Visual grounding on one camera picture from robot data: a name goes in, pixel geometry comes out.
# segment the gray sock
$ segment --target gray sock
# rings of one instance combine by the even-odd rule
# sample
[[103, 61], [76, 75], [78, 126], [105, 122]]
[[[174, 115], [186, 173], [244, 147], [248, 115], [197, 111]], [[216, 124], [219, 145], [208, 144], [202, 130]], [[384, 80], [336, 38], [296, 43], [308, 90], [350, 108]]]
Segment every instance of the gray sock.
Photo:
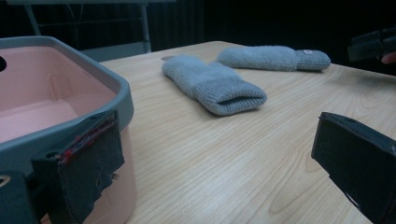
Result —
[[220, 63], [205, 64], [197, 58], [179, 55], [163, 64], [163, 73], [191, 99], [217, 115], [253, 109], [267, 99], [262, 89]]
[[294, 50], [283, 46], [227, 48], [219, 54], [217, 61], [233, 68], [274, 71], [320, 71], [331, 63], [321, 51]]

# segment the dark background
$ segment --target dark background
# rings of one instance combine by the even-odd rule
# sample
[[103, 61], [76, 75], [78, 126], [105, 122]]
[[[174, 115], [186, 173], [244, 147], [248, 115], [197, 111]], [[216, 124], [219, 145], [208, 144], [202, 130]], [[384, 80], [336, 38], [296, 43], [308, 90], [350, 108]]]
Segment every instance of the dark background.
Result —
[[[142, 40], [138, 7], [133, 4], [33, 6], [42, 35], [76, 49]], [[0, 37], [33, 35], [21, 6], [0, 2]], [[351, 63], [350, 39], [396, 25], [391, 0], [177, 0], [148, 6], [152, 51], [212, 40], [247, 46], [283, 45], [319, 49], [333, 63], [396, 75], [396, 64], [379, 60]]]

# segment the wood grain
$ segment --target wood grain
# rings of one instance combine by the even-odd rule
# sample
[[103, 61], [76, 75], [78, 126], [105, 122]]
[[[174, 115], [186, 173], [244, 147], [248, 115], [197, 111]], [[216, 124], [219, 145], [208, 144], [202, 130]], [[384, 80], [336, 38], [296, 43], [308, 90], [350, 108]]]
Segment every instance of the wood grain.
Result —
[[396, 138], [396, 77], [332, 64], [321, 73], [236, 69], [257, 110], [218, 117], [161, 72], [162, 57], [213, 62], [209, 42], [104, 62], [132, 89], [137, 206], [127, 223], [370, 223], [311, 159], [322, 111]]

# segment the black device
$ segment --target black device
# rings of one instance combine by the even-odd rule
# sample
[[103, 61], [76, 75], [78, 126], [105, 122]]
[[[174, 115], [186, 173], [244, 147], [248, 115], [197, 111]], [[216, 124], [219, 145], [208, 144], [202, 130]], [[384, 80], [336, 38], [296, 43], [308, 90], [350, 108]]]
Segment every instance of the black device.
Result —
[[372, 222], [396, 223], [396, 141], [354, 119], [323, 112], [311, 156]]
[[82, 223], [124, 163], [115, 110], [90, 116], [48, 141], [31, 158], [30, 175], [0, 172], [0, 223], [39, 223], [47, 213], [53, 224]]
[[347, 51], [352, 62], [378, 59], [396, 51], [396, 26], [353, 37]]

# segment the black clamp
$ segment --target black clamp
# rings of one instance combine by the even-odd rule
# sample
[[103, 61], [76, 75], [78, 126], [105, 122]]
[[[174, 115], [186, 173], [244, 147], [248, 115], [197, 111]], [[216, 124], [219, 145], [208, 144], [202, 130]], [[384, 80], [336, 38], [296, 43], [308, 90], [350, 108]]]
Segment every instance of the black clamp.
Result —
[[378, 59], [396, 51], [396, 26], [352, 38], [347, 51], [352, 62]]
[[117, 111], [84, 119], [31, 158], [33, 172], [0, 172], [0, 223], [82, 223], [124, 163]]
[[324, 112], [311, 156], [373, 223], [396, 223], [396, 141]]

